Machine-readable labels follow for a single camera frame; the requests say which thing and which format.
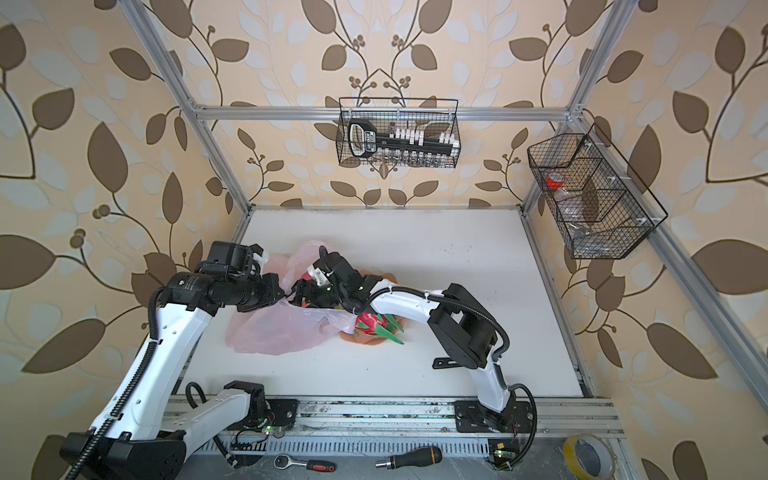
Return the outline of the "black orange screwdriver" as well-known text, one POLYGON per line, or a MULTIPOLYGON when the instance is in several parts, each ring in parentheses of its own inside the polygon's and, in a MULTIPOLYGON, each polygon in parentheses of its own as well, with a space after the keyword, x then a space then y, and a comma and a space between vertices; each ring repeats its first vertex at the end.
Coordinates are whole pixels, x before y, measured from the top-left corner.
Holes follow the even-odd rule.
POLYGON ((403 467, 429 467, 439 464, 443 459, 442 451, 439 447, 425 446, 417 448, 408 453, 392 455, 375 464, 376 468, 395 470, 403 467))

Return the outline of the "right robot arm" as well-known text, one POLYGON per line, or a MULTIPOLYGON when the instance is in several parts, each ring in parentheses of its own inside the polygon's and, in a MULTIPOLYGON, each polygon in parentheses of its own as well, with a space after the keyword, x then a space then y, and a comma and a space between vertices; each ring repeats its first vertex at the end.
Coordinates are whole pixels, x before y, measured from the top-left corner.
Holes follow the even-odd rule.
POLYGON ((499 364, 511 346, 509 335, 464 286, 406 287, 382 276, 364 275, 339 253, 322 247, 319 259, 292 286, 290 298, 301 307, 339 307, 357 317, 390 315, 427 325, 450 366, 469 371, 481 427, 511 433, 523 421, 535 421, 535 413, 519 407, 515 396, 517 390, 530 390, 523 384, 508 385, 499 364))

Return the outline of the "pink plastic bag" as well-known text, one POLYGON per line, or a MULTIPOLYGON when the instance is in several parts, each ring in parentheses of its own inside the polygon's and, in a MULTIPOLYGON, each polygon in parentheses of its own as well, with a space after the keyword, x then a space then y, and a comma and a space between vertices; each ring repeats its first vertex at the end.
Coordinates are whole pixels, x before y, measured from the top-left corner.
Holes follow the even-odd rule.
MULTIPOLYGON (((308 269, 325 245, 308 240, 291 255, 270 255, 263 271, 277 274, 280 288, 290 292, 309 277, 308 269)), ((278 356, 311 349, 339 333, 351 334, 355 325, 356 317, 343 309, 304 308, 282 299, 253 312, 234 313, 225 343, 237 353, 278 356)))

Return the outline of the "black socket set holder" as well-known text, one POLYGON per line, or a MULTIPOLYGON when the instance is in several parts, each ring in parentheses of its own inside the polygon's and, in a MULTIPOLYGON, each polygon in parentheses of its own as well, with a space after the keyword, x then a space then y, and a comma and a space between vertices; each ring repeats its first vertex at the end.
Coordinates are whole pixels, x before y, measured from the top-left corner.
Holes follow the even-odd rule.
POLYGON ((346 129, 346 142, 353 156, 380 159, 444 160, 458 158, 460 141, 452 134, 440 132, 438 139, 428 138, 425 130, 390 127, 380 133, 369 120, 351 120, 346 129))

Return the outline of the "yellow tape roll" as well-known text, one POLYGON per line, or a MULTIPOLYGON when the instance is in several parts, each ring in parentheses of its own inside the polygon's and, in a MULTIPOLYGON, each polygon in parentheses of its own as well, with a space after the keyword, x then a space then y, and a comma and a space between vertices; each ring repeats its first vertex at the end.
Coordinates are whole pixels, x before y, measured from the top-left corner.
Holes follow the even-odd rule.
POLYGON ((569 436, 563 444, 565 465, 581 480, 610 480, 616 474, 616 455, 609 445, 591 433, 569 436))

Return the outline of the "pink dragon fruit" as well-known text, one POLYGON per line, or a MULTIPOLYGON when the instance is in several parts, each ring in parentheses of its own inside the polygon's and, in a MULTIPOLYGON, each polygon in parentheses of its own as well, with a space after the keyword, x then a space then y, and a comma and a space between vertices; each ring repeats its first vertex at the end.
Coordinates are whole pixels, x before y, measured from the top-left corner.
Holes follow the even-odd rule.
POLYGON ((398 337, 404 328, 401 322, 389 314, 363 313, 357 317, 354 335, 369 340, 388 340, 403 345, 398 337))

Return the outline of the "black adjustable wrench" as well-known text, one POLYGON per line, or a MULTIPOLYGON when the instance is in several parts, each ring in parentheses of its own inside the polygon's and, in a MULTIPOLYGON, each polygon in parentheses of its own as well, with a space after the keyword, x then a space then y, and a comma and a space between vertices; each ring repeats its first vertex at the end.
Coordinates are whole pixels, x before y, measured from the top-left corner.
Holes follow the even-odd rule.
POLYGON ((438 357, 433 360, 432 368, 434 370, 456 368, 458 364, 450 357, 438 357))

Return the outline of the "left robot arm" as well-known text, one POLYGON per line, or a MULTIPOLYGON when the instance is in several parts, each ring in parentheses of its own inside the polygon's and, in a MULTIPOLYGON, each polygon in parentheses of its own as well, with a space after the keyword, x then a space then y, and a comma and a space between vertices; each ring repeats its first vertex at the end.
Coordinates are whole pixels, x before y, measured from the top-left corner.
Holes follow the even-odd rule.
POLYGON ((175 275, 148 304, 149 334, 112 400, 85 432, 67 435, 60 456, 69 479, 174 479, 197 449, 226 427, 268 417, 260 384, 232 381, 176 425, 163 415, 181 371, 218 310, 250 312, 284 295, 275 273, 203 262, 175 275))

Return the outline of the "pink wavy plate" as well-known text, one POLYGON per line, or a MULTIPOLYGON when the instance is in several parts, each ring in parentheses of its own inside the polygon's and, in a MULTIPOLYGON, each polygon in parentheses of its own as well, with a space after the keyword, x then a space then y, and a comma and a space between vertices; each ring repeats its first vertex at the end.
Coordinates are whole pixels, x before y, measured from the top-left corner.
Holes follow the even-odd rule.
POLYGON ((375 346, 386 341, 399 345, 404 342, 400 335, 404 332, 408 321, 400 316, 381 314, 362 314, 352 334, 341 331, 339 337, 344 341, 360 345, 375 346))

